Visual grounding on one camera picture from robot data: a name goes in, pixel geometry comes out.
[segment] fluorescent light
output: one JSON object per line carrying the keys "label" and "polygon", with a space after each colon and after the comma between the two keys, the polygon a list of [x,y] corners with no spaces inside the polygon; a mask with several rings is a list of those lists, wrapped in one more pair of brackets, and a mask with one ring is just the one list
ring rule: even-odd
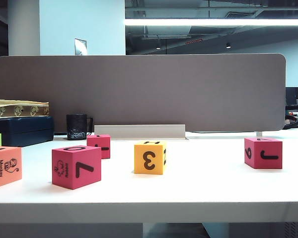
{"label": "fluorescent light", "polygon": [[125,19],[126,26],[298,26],[298,19]]}

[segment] number 3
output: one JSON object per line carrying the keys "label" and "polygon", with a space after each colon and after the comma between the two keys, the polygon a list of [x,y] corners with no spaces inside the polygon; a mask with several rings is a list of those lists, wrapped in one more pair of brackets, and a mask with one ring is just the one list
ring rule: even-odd
{"label": "number 3", "polygon": [[155,157],[155,153],[152,151],[147,151],[143,155],[143,159],[145,160],[144,166],[147,170],[153,170],[155,168],[155,165],[152,164],[149,166],[149,163],[151,163],[151,159],[148,159],[148,155],[151,155],[153,158]]}

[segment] mug handle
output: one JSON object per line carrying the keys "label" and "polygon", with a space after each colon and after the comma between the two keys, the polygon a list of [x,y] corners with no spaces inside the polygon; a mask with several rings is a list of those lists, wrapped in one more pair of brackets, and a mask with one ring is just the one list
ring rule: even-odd
{"label": "mug handle", "polygon": [[89,121],[89,131],[86,135],[91,135],[93,132],[93,118],[87,118],[87,119],[90,119],[90,121]]}

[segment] gray partition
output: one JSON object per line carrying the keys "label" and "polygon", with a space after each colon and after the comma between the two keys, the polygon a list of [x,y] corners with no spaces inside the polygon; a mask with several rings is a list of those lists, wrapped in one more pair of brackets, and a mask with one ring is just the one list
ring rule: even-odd
{"label": "gray partition", "polygon": [[50,102],[96,124],[186,124],[187,131],[280,130],[280,54],[0,57],[0,99]]}

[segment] ceiling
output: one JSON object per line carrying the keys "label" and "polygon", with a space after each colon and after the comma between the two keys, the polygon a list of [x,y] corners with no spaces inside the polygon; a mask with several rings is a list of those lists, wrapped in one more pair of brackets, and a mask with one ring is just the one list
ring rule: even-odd
{"label": "ceiling", "polygon": [[[298,18],[298,0],[125,0],[125,10],[126,18]],[[0,0],[0,56],[8,55],[7,31],[7,0]],[[298,28],[289,31],[293,37],[298,34]],[[283,29],[272,27],[264,30],[258,27],[126,26],[126,54],[165,54],[166,49],[176,54],[177,49],[186,52],[186,48],[192,52],[196,45],[212,45],[234,37],[246,39],[249,35],[255,39],[263,34],[283,33]]]}
{"label": "ceiling", "polygon": [[[298,0],[125,0],[125,10],[126,18],[288,19],[298,18]],[[245,40],[264,37],[270,43],[282,41],[284,36],[298,38],[298,27],[126,26],[126,54],[219,53],[227,41],[239,41],[241,47]],[[214,43],[221,44],[221,49]],[[215,48],[201,51],[206,45]]]}

